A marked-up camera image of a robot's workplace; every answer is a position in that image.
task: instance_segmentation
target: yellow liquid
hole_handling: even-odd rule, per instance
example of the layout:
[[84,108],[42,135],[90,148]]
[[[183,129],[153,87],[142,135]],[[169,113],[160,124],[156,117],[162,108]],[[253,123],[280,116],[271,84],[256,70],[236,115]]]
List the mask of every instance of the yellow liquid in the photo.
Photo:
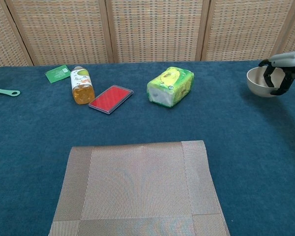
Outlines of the yellow liquid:
[[94,89],[91,85],[78,85],[73,90],[73,98],[79,105],[87,104],[95,99]]

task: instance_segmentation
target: green card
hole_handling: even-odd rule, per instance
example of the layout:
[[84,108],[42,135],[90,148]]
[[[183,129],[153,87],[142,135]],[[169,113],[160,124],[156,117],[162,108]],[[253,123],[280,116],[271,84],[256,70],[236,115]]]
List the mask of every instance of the green card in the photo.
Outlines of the green card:
[[63,80],[70,76],[70,71],[66,65],[59,66],[55,69],[47,71],[45,75],[47,76],[50,83],[57,82],[59,80]]

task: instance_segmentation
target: table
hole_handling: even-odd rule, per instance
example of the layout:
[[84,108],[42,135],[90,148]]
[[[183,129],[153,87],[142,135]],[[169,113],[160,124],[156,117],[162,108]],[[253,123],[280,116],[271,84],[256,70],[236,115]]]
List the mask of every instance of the table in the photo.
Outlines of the table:
[[[246,85],[258,61],[84,65],[95,93],[116,84],[134,94],[111,115],[77,105],[55,66],[1,67],[0,235],[47,235],[71,147],[204,140],[231,235],[295,236],[295,82],[279,97]],[[195,73],[192,91],[169,109],[146,84],[169,66]]]

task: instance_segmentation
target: bottle label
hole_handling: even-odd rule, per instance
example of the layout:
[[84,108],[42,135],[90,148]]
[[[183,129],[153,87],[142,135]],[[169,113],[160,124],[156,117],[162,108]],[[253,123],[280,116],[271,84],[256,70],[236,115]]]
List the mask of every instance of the bottle label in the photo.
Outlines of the bottle label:
[[92,85],[89,77],[89,72],[85,69],[74,70],[71,72],[71,85],[72,89],[78,85]]

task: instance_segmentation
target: green tissue pack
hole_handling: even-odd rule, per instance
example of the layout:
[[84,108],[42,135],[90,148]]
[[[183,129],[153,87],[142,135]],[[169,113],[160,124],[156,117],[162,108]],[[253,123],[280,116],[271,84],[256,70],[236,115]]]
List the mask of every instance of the green tissue pack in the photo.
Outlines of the green tissue pack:
[[194,73],[177,67],[169,67],[147,84],[147,95],[151,102],[173,107],[190,91]]

